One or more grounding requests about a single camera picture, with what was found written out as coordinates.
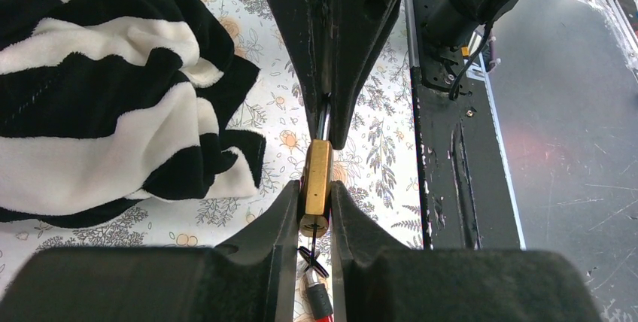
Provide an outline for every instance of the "floral tablecloth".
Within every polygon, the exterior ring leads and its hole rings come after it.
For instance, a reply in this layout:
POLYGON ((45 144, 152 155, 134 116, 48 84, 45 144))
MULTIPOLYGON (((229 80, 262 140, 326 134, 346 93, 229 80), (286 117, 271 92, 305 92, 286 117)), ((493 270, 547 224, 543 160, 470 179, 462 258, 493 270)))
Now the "floral tablecloth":
MULTIPOLYGON (((0 295, 21 265, 44 248, 215 246, 259 217, 290 179, 299 178, 310 142, 308 126, 299 82, 266 0, 202 1, 235 40, 235 52, 262 69, 229 126, 255 129, 267 138, 259 195, 175 204, 149 200, 89 229, 60 229, 36 220, 2 223, 0 295)), ((357 100, 348 143, 336 152, 333 174, 380 226, 404 244, 421 248, 406 34, 400 18, 357 100)), ((329 265, 330 234, 317 247, 329 265)), ((298 285, 293 320, 310 321, 300 290, 298 285)))

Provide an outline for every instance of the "black metal bracket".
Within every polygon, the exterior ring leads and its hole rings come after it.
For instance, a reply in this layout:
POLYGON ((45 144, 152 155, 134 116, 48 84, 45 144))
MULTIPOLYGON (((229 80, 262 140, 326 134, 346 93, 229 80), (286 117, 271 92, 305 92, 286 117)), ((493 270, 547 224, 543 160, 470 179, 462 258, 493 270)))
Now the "black metal bracket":
POLYGON ((444 62, 458 51, 441 49, 424 35, 437 0, 413 0, 419 67, 412 73, 412 100, 421 210, 426 246, 431 248, 520 248, 487 85, 467 76, 455 101, 448 98, 444 62))
MULTIPOLYGON (((412 0, 412 2, 417 29, 423 29, 427 25, 428 17, 442 0, 412 0)), ((418 36, 418 45, 421 50, 419 53, 421 83, 430 89, 449 92, 454 76, 463 68, 461 49, 433 44, 429 42, 424 32, 418 36)), ((467 85, 462 82, 460 94, 465 95, 469 91, 471 90, 468 90, 467 85)))

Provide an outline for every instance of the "black and white fleece blanket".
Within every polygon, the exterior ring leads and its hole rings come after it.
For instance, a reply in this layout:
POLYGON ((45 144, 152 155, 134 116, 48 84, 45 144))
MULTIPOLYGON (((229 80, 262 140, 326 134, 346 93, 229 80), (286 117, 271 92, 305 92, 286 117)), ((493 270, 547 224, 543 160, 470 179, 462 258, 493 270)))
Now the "black and white fleece blanket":
POLYGON ((258 69, 200 0, 0 0, 0 222, 251 196, 265 139, 227 129, 258 69))

